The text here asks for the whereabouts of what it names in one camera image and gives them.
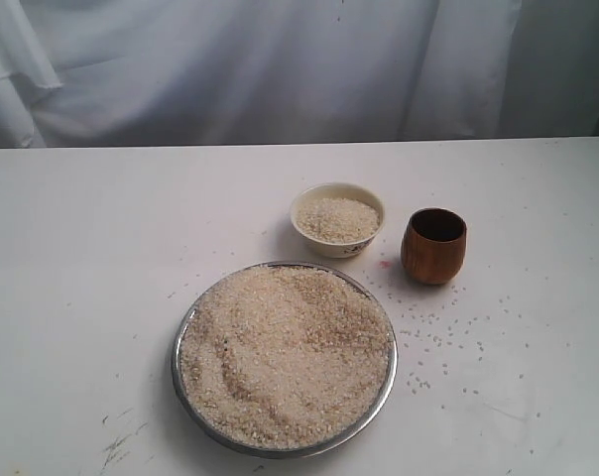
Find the white backdrop cloth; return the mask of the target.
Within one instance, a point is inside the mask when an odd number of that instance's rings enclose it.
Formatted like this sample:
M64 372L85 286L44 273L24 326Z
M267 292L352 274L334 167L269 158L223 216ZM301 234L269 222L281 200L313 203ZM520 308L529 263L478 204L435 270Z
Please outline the white backdrop cloth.
M0 1L0 148L599 133L599 1Z

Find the large steel rice plate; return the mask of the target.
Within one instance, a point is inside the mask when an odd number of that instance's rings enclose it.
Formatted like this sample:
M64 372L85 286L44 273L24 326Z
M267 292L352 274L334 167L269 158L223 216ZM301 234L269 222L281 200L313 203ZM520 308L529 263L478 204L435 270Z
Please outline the large steel rice plate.
M171 374L205 434L242 454L293 459L362 431L397 373L393 325L359 283L313 263L271 262L203 292L175 336Z

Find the small cream ceramic bowl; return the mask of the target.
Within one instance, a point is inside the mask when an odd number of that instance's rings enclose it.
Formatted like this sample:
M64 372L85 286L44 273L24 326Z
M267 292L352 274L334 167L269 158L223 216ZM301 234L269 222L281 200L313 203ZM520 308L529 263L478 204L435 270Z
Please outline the small cream ceramic bowl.
M385 206L367 188L332 182L313 186L296 197L291 224L312 252L332 259L361 254L385 222Z

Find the brown wooden cup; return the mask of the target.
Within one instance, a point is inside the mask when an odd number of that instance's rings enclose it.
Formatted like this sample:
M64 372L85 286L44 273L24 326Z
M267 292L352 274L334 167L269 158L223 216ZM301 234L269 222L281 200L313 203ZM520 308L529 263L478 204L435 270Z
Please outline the brown wooden cup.
M415 212L401 246L405 272L416 282L440 286L461 270L467 246L467 225L453 211L425 208Z

